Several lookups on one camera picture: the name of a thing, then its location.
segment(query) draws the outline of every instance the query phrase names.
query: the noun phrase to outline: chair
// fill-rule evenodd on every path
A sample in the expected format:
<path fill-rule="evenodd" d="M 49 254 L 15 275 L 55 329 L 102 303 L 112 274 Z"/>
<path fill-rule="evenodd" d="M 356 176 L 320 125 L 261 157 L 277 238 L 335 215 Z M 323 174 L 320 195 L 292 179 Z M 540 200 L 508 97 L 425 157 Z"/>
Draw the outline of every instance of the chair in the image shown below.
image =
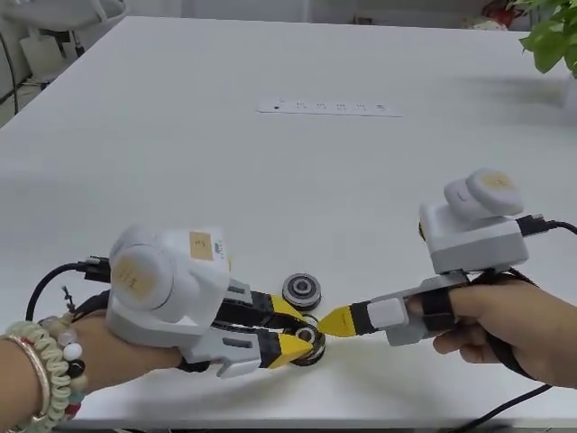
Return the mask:
<path fill-rule="evenodd" d="M 39 30 L 69 32 L 76 54 L 85 48 L 77 32 L 110 20 L 120 21 L 128 14 L 124 0 L 16 0 L 4 16 L 28 27 L 31 36 Z"/>

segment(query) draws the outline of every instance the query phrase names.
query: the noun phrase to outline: electrical outlet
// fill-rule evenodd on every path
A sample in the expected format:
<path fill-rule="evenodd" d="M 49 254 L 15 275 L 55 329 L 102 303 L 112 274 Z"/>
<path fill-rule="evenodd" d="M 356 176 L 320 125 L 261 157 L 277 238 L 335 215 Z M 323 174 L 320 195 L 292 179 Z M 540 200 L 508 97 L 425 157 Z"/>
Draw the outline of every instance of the electrical outlet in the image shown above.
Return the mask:
<path fill-rule="evenodd" d="M 402 117 L 390 106 L 366 102 L 330 102 L 330 101 L 289 101 L 278 99 L 258 104 L 259 113 L 302 114 L 302 115 L 363 115 L 378 117 Z"/>

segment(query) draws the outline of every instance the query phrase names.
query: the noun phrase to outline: table surface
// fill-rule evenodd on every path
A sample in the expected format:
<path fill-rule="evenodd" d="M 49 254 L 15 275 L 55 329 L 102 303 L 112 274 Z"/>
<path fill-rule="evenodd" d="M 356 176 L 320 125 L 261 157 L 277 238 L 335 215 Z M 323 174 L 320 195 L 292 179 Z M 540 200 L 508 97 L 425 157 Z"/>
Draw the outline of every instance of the table surface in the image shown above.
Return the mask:
<path fill-rule="evenodd" d="M 310 272 L 316 312 L 432 276 L 417 209 L 481 166 L 506 170 L 528 212 L 577 218 L 577 123 L 518 34 L 128 18 L 0 132 L 2 325 L 51 268 L 106 255 L 128 225 L 220 225 L 234 277 L 279 293 Z M 264 115 L 258 102 L 376 100 L 401 118 Z M 577 241 L 529 241 L 522 267 L 577 301 Z M 103 289 L 63 278 L 77 301 Z M 58 284 L 38 316 L 62 311 Z M 440 427 L 536 386 L 498 365 L 384 335 L 330 339 L 314 368 L 220 380 L 162 372 L 88 397 L 89 427 Z M 553 390 L 501 419 L 577 426 Z"/>

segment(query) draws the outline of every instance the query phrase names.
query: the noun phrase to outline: bearing ring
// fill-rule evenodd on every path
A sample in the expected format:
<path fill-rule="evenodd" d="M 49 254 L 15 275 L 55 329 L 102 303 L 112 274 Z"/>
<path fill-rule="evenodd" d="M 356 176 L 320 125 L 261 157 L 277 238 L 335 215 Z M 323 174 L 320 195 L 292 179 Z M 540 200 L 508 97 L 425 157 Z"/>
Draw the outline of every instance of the bearing ring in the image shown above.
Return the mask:
<path fill-rule="evenodd" d="M 318 332 L 316 328 L 318 326 L 318 320 L 314 316 L 303 314 L 303 317 L 309 326 L 298 329 L 286 329 L 284 332 L 292 336 L 297 336 L 313 346 L 313 350 L 308 354 L 291 361 L 291 364 L 298 365 L 299 367 L 308 367 L 318 363 L 325 354 L 326 337 L 325 334 Z"/>
<path fill-rule="evenodd" d="M 298 311 L 310 311 L 321 301 L 321 285 L 308 273 L 293 273 L 282 284 L 282 298 Z"/>

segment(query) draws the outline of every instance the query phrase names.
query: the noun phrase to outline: white bead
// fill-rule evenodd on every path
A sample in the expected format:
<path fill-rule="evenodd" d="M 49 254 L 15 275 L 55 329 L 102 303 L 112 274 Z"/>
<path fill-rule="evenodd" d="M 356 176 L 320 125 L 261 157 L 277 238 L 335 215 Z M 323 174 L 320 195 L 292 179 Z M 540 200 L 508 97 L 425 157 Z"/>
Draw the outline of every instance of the white bead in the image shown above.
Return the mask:
<path fill-rule="evenodd" d="M 63 353 L 64 359 L 67 361 L 74 361 L 82 356 L 82 346 L 78 343 L 72 343 L 71 345 L 64 347 Z"/>
<path fill-rule="evenodd" d="M 76 343 L 78 340 L 78 336 L 74 329 L 67 329 L 58 337 L 58 344 L 62 347 L 66 347 L 67 345 L 71 345 L 72 343 Z"/>

